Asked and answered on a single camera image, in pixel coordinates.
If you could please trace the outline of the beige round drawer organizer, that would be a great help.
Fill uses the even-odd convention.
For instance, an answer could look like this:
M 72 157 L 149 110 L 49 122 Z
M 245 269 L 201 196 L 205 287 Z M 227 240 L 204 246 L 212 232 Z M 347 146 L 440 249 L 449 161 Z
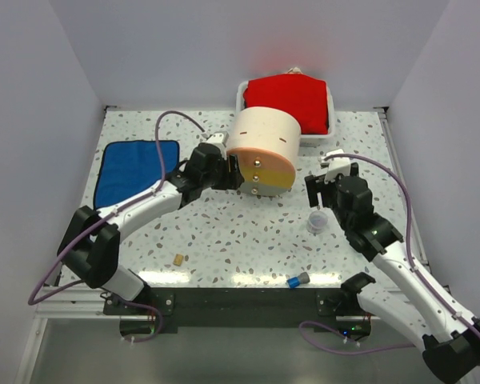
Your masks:
M 238 158 L 244 194 L 273 197 L 289 191 L 296 179 L 301 127 L 290 114 L 263 106 L 236 117 L 226 144 Z

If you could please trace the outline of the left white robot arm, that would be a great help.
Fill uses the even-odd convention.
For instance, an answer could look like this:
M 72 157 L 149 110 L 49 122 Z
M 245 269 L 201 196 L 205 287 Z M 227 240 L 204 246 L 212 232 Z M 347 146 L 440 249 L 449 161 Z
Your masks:
M 119 248 L 133 232 L 199 199 L 206 189 L 236 190 L 243 183 L 234 154 L 201 143 L 183 170 L 174 169 L 143 192 L 101 210 L 78 209 L 59 247 L 59 259 L 88 287 L 120 297 L 132 314 L 150 304 L 148 284 L 119 264 Z

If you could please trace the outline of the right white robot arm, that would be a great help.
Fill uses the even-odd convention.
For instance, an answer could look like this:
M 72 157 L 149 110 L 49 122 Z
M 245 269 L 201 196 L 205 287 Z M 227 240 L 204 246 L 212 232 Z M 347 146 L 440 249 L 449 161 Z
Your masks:
M 404 335 L 422 353 L 443 383 L 456 383 L 480 366 L 480 317 L 441 286 L 412 255 L 396 227 L 375 212 L 368 183 L 357 175 L 307 176 L 312 207 L 330 209 L 350 246 L 384 273 L 406 296 L 391 298 L 375 278 L 361 272 L 341 285 L 345 312 L 374 314 Z

